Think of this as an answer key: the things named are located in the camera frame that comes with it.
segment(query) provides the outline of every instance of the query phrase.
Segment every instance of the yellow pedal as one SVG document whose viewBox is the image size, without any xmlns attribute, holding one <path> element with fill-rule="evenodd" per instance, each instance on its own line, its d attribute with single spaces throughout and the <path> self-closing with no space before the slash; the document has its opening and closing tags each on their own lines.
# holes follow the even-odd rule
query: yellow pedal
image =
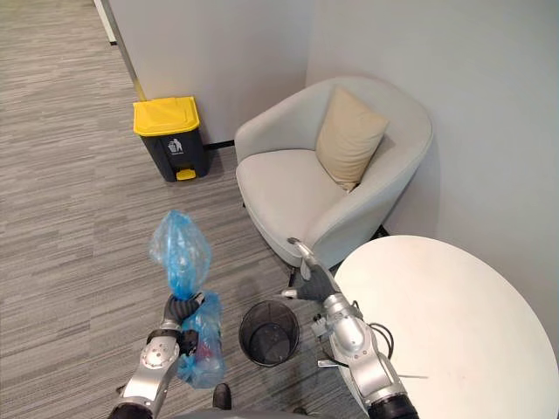
<svg viewBox="0 0 559 419">
<path fill-rule="evenodd" d="M 176 179 L 178 181 L 188 181 L 189 179 L 194 179 L 196 177 L 196 172 L 191 168 L 184 168 L 183 170 L 176 172 Z"/>
</svg>

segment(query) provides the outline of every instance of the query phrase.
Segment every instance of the trash bin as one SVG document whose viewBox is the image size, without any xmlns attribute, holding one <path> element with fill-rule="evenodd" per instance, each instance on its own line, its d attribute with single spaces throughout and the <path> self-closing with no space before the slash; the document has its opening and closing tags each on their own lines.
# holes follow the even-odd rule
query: trash bin
<svg viewBox="0 0 559 419">
<path fill-rule="evenodd" d="M 284 304 L 262 301 L 245 314 L 238 342 L 249 360 L 262 367 L 275 367 L 295 352 L 299 322 Z"/>
<path fill-rule="evenodd" d="M 134 132 L 141 136 L 167 182 L 208 173 L 208 159 L 199 127 L 200 119 L 193 97 L 134 103 Z"/>
</svg>

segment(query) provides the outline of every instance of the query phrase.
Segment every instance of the white armchair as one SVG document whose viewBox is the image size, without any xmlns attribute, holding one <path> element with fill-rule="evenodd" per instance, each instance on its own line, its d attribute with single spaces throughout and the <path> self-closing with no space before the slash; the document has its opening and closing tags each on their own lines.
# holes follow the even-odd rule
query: white armchair
<svg viewBox="0 0 559 419">
<path fill-rule="evenodd" d="M 343 86 L 390 120 L 363 175 L 347 193 L 328 175 L 314 147 L 334 86 Z M 340 77 L 283 100 L 235 135 L 237 180 L 264 239 L 291 266 L 297 237 L 328 267 L 370 240 L 431 144 L 431 122 L 414 99 L 380 79 Z"/>
</svg>

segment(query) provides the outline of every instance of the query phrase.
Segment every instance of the baseboard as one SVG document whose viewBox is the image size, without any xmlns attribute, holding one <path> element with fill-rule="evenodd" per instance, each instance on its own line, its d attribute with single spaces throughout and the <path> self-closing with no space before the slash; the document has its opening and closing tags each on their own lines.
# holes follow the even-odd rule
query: baseboard
<svg viewBox="0 0 559 419">
<path fill-rule="evenodd" d="M 215 150 L 223 147 L 231 147 L 235 145 L 234 140 L 214 142 L 212 144 L 204 144 L 204 150 Z"/>
<path fill-rule="evenodd" d="M 373 234 L 373 237 L 371 237 L 370 239 L 375 240 L 376 238 L 387 237 L 389 235 L 390 233 L 381 224 L 378 226 L 378 229 L 376 229 L 375 234 Z"/>
</svg>

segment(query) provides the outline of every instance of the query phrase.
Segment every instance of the trash bin label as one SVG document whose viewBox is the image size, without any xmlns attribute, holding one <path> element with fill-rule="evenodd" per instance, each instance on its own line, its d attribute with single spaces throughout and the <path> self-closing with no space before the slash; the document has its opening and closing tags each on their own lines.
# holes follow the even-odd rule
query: trash bin label
<svg viewBox="0 0 559 419">
<path fill-rule="evenodd" d="M 174 138 L 172 141 L 169 141 L 169 144 L 167 144 L 167 147 L 169 147 L 169 151 L 171 152 L 172 155 L 183 155 L 183 144 L 181 144 L 181 142 L 179 140 L 177 140 L 176 138 Z"/>
</svg>

